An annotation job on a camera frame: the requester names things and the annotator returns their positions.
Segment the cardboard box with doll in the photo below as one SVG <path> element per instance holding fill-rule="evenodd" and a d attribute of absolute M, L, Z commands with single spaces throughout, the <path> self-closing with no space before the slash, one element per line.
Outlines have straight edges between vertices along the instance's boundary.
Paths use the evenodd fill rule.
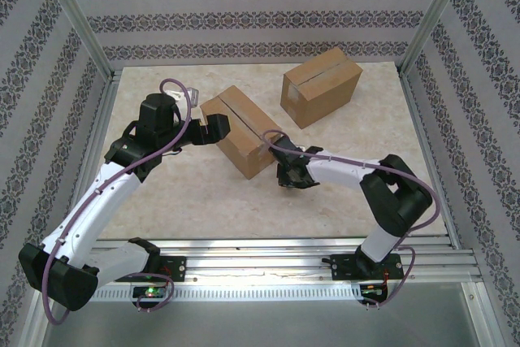
<path fill-rule="evenodd" d="M 275 161 L 262 134 L 268 130 L 268 137 L 274 142 L 280 138 L 281 128 L 236 86 L 202 103 L 201 112 L 204 117 L 227 116 L 230 132 L 217 146 L 246 179 L 252 179 Z"/>

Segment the cardboard box with teddy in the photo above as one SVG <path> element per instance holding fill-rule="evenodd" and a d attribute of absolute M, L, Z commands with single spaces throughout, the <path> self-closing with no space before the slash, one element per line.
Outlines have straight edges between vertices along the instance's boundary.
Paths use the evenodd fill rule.
<path fill-rule="evenodd" d="M 338 47 L 284 73 L 280 105 L 301 129 L 350 102 L 362 68 Z"/>

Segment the grey metal panel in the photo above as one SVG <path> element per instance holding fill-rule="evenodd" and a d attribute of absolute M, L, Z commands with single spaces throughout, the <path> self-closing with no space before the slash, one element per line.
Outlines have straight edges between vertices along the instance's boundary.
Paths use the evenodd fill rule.
<path fill-rule="evenodd" d="M 152 314 L 94 303 L 49 327 L 43 347 L 480 347 L 466 316 L 353 302 L 172 303 Z"/>

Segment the aluminium side rail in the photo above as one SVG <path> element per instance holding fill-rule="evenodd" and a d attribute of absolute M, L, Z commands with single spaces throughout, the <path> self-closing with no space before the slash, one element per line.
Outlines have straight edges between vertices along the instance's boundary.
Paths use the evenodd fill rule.
<path fill-rule="evenodd" d="M 424 122 L 422 112 L 418 105 L 417 99 L 414 96 L 414 92 L 410 87 L 410 83 L 407 77 L 403 76 L 402 74 L 400 74 L 399 77 L 403 94 L 405 96 L 407 105 L 409 107 L 409 112 L 414 123 L 415 132 L 418 136 L 418 142 L 422 149 L 422 155 L 425 160 L 428 175 L 431 179 L 431 186 L 439 198 L 442 219 L 444 226 L 446 227 L 448 237 L 454 249 L 463 249 L 463 245 L 458 236 L 457 226 L 453 220 L 453 210 L 449 205 L 449 200 L 445 196 L 444 186 L 437 170 L 436 157 L 432 153 L 431 140 L 425 126 L 426 123 Z"/>
<path fill-rule="evenodd" d="M 106 83 L 92 127 L 88 136 L 88 144 L 84 148 L 83 157 L 79 165 L 79 173 L 73 185 L 73 192 L 67 204 L 66 212 L 72 211 L 86 190 L 92 184 L 98 172 L 98 163 L 102 154 L 102 147 L 115 104 L 119 82 L 123 70 L 115 70 L 110 81 Z"/>

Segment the wide aluminium mounting rail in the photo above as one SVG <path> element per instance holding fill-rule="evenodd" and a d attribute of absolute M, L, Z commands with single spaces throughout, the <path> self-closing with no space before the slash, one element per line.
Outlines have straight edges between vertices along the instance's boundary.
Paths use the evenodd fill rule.
<path fill-rule="evenodd" d="M 350 254 L 360 237 L 156 240 L 162 253 L 184 256 L 186 284 L 268 285 L 327 283 L 323 258 Z M 447 236 L 412 236 L 400 251 L 410 283 L 480 282 L 483 273 L 471 249 L 456 249 Z"/>

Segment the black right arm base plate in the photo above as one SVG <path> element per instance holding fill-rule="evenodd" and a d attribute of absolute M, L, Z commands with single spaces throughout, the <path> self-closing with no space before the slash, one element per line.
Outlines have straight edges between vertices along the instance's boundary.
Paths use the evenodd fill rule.
<path fill-rule="evenodd" d="M 404 277 L 401 257 L 389 254 L 382 262 L 363 262 L 356 254 L 332 254 L 328 260 L 333 280 L 401 280 Z"/>

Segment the aluminium frame post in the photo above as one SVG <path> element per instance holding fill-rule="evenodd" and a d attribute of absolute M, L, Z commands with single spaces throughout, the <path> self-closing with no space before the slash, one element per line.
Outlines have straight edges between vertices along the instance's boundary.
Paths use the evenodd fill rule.
<path fill-rule="evenodd" d="M 401 79 L 403 79 L 410 72 L 411 67 L 414 65 L 414 62 L 420 55 L 421 50 L 425 46 L 428 37 L 430 36 L 433 28 L 438 23 L 448 3 L 449 0 L 431 1 L 424 17 L 422 18 L 421 23 L 418 26 L 417 32 L 414 34 L 411 42 L 407 47 L 404 57 L 396 66 L 399 77 Z"/>
<path fill-rule="evenodd" d="M 76 30 L 90 57 L 95 62 L 97 69 L 101 72 L 105 81 L 119 81 L 122 70 L 114 69 L 99 40 L 96 37 L 87 17 L 81 10 L 77 0 L 58 0 L 72 27 Z"/>

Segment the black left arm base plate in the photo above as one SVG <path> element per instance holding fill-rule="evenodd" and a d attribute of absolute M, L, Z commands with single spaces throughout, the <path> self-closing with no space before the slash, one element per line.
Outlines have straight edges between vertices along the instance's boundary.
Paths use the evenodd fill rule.
<path fill-rule="evenodd" d="M 184 282 L 187 258 L 184 256 L 161 256 L 159 273 L 169 276 L 173 282 Z"/>

